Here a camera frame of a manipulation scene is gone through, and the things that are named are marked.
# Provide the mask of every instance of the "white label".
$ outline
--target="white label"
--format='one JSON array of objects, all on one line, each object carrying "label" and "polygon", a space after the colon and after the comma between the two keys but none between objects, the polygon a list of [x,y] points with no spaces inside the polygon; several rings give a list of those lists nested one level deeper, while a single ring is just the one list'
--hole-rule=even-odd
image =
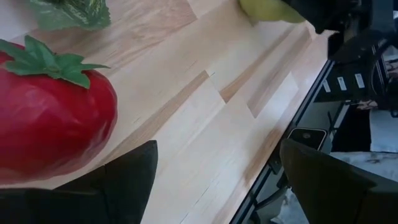
[{"label": "white label", "polygon": [[323,82],[323,88],[325,89],[325,91],[326,91],[327,93],[330,93],[330,92],[331,92],[329,83],[328,83],[328,81],[326,81],[326,80]]},{"label": "white label", "polygon": [[337,77],[338,80],[338,84],[340,85],[340,89],[342,91],[346,91],[347,90],[347,86],[346,83],[344,82],[344,78],[343,77]]},{"label": "white label", "polygon": [[359,88],[365,88],[365,83],[363,82],[363,78],[361,74],[355,74],[356,83]]}]

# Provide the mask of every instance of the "tomato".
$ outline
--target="tomato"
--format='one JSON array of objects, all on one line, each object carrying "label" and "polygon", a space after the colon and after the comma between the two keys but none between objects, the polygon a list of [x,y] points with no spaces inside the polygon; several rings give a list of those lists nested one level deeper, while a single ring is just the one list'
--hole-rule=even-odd
[{"label": "tomato", "polygon": [[[0,51],[0,65],[10,60]],[[0,67],[0,184],[73,172],[105,147],[117,120],[116,93],[99,72],[83,73],[89,89]]]}]

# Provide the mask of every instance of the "wooden tabletop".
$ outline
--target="wooden tabletop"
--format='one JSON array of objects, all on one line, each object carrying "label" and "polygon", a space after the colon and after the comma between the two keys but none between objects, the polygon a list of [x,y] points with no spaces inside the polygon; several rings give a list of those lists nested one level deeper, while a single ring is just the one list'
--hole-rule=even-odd
[{"label": "wooden tabletop", "polygon": [[86,167],[2,187],[52,189],[156,139],[142,223],[228,223],[326,61],[325,36],[253,24],[235,0],[108,1],[113,24],[96,32],[38,30],[25,2],[0,0],[0,38],[110,66],[119,119]]}]

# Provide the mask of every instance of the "tomato leaf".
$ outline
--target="tomato leaf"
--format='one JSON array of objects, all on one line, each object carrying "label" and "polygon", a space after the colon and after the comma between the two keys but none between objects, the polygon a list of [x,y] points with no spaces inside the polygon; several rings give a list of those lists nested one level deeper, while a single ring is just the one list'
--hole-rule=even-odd
[{"label": "tomato leaf", "polygon": [[6,62],[6,69],[10,72],[17,75],[46,74],[84,88],[90,87],[90,80],[82,71],[109,68],[104,65],[82,64],[84,58],[80,55],[56,55],[44,43],[28,35],[25,36],[25,50],[5,40],[0,40],[0,50],[14,57],[14,61]]},{"label": "tomato leaf", "polygon": [[105,0],[30,0],[40,28],[47,30],[82,27],[102,29],[110,25]]},{"label": "tomato leaf", "polygon": [[23,62],[26,64],[37,62],[36,59],[30,54],[27,54],[25,50],[19,49],[14,44],[2,39],[0,39],[0,51],[7,53],[11,57],[13,57],[14,60],[17,60],[19,62]]},{"label": "tomato leaf", "polygon": [[25,36],[25,49],[31,55],[35,55],[38,61],[44,62],[46,67],[57,66],[55,54],[43,42],[27,35]]},{"label": "tomato leaf", "polygon": [[57,55],[57,64],[61,68],[66,68],[71,64],[79,64],[84,60],[83,56],[76,54],[61,54]]},{"label": "tomato leaf", "polygon": [[17,75],[40,75],[45,73],[44,68],[32,68],[31,65],[23,62],[6,62],[6,69]]},{"label": "tomato leaf", "polygon": [[83,74],[83,73],[79,73],[79,72],[73,72],[73,73],[68,73],[65,72],[62,74],[61,76],[62,79],[69,81],[71,83],[74,83],[76,85],[80,85],[86,89],[90,88],[90,80],[88,79],[88,77]]}]

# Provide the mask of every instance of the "pear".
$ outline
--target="pear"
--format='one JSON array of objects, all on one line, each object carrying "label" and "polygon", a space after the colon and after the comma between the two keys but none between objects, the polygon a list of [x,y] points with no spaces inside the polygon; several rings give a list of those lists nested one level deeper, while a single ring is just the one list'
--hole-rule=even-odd
[{"label": "pear", "polygon": [[282,0],[239,0],[243,11],[259,21],[303,22],[305,19]]}]

